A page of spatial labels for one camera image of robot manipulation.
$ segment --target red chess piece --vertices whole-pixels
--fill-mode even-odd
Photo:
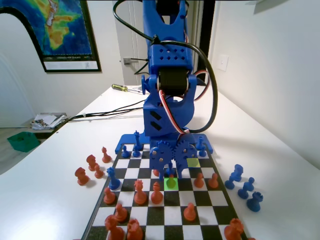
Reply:
[[[110,188],[106,187],[106,188],[104,189],[104,194],[105,194],[105,196],[104,196],[104,198],[103,198],[103,201],[104,201],[106,204],[110,205],[110,204],[112,204],[112,203],[115,201],[116,195],[115,195],[114,192],[112,192],[112,191],[110,190]]]
[[[208,185],[213,189],[216,189],[219,186],[218,174],[216,174],[216,173],[212,174],[212,178],[209,179]]]
[[[89,170],[92,172],[95,170],[95,166],[98,165],[98,163],[96,163],[96,157],[92,154],[86,158],[86,162],[89,164]]]
[[[134,202],[139,205],[144,204],[147,200],[147,194],[144,191],[142,191],[142,188],[143,188],[142,180],[138,179],[137,181],[135,181],[134,187],[136,190],[136,193],[134,195]]]
[[[103,152],[103,158],[102,158],[102,162],[104,162],[105,164],[109,163],[110,161],[112,161],[112,157],[110,157],[107,154],[107,149],[105,147],[102,148],[102,152]]]
[[[80,186],[85,185],[90,178],[86,175],[86,170],[84,170],[82,167],[79,167],[74,174],[78,178],[78,184]]]
[[[127,232],[127,240],[142,240],[144,236],[144,233],[142,232],[142,229],[137,219],[130,219],[127,225]]]
[[[118,222],[114,215],[109,215],[104,221],[105,228],[110,231],[108,240],[122,240],[125,237],[125,232],[121,227],[118,227]]]
[[[94,170],[95,170],[94,176],[97,179],[102,178],[105,174],[103,171],[100,170],[100,166],[98,164],[94,166]]]
[[[199,172],[196,179],[194,180],[194,185],[199,189],[202,188],[205,184],[203,178],[204,175],[201,172]]]
[[[241,234],[244,232],[244,225],[237,218],[230,221],[230,225],[224,228],[226,240],[241,240]]]

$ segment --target chessboard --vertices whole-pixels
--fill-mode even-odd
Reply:
[[[127,209],[128,215],[124,222],[118,223],[124,232],[127,232],[129,219],[137,219],[142,230],[143,239],[146,240],[225,240],[224,229],[230,224],[233,218],[238,218],[237,213],[228,196],[226,188],[211,154],[201,157],[198,154],[198,165],[189,167],[182,171],[182,178],[174,175],[177,182],[174,188],[168,188],[166,180],[168,175],[164,175],[164,180],[153,174],[149,168],[150,145],[143,144],[143,151],[140,157],[133,157],[133,144],[124,144],[130,152],[130,158],[121,156],[119,151],[113,162],[115,176],[121,181],[118,189],[114,190],[116,200],[112,205],[104,203],[104,189],[108,187],[107,178],[97,204],[87,224],[82,236],[82,240],[106,240],[108,231],[105,227],[105,219],[113,215],[116,204],[121,203]],[[175,170],[176,162],[172,160]],[[194,185],[194,180],[198,173],[203,174],[204,182],[202,188]],[[208,180],[213,173],[218,174],[219,187],[211,188]],[[135,181],[139,179],[143,182],[143,191],[147,194],[148,200],[143,205],[138,205],[134,201]],[[163,200],[160,204],[151,201],[153,185],[160,184],[160,191]],[[196,219],[192,222],[184,218],[184,209],[189,203],[194,204]],[[245,233],[241,235],[242,240],[247,240]]]

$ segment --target captured red piece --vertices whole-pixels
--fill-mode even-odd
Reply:
[[[230,221],[230,225],[224,228],[226,240],[241,240],[241,234],[244,232],[244,225],[237,218]]]
[[[127,232],[127,240],[142,240],[144,236],[144,233],[142,232],[142,229],[137,219],[130,219],[127,225]]]
[[[104,225],[110,234],[108,235],[108,240],[123,240],[125,237],[125,232],[121,227],[118,227],[118,222],[114,215],[109,215],[105,221]]]
[[[98,163],[96,163],[96,157],[92,154],[86,158],[86,162],[89,164],[89,170],[92,172],[95,170],[95,166],[98,165]]]
[[[74,174],[78,178],[78,184],[80,186],[85,185],[90,178],[86,175],[86,170],[84,170],[82,167],[79,167]]]
[[[112,157],[110,157],[107,154],[107,149],[105,147],[102,148],[102,152],[103,152],[103,158],[102,158],[102,162],[104,162],[105,164],[109,163],[110,161],[112,161]]]

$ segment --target white wall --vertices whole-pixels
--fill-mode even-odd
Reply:
[[[45,73],[23,24],[10,14],[0,14],[0,53],[17,72],[35,113],[73,116],[111,84],[123,85],[112,2],[88,1],[88,8],[102,73]]]
[[[320,1],[248,2],[220,3],[219,91],[320,169]],[[226,72],[219,54],[229,55]]]

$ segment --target green highlighted square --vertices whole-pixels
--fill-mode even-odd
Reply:
[[[171,183],[172,185],[174,185],[174,187],[168,187],[167,185],[167,181],[169,180],[169,177],[165,177],[164,178],[164,190],[165,191],[179,191],[179,187],[178,187],[178,178],[173,177],[172,181],[173,183]]]
[[[189,168],[200,168],[200,163],[198,158],[187,158],[186,163]]]

